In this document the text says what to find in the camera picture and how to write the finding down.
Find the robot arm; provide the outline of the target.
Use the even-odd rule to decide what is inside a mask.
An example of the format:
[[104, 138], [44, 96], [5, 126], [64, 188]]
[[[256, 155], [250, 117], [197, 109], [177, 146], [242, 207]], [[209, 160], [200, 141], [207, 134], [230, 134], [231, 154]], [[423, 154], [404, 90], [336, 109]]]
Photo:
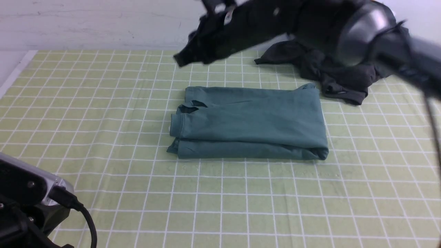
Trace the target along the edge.
[[211, 64], [292, 34], [346, 66], [372, 61], [440, 100], [440, 46], [404, 34], [370, 0], [204, 0], [206, 13], [174, 60]]

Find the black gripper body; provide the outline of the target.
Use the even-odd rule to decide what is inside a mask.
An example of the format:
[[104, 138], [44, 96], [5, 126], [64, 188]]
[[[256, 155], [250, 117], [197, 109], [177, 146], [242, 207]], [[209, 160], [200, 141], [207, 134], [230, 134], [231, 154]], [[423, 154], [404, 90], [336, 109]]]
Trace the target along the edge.
[[303, 0], [203, 0], [206, 13], [186, 46], [173, 56], [179, 67], [211, 64], [291, 32]]
[[2, 248], [59, 248], [44, 232], [44, 222], [43, 214], [1, 195]]

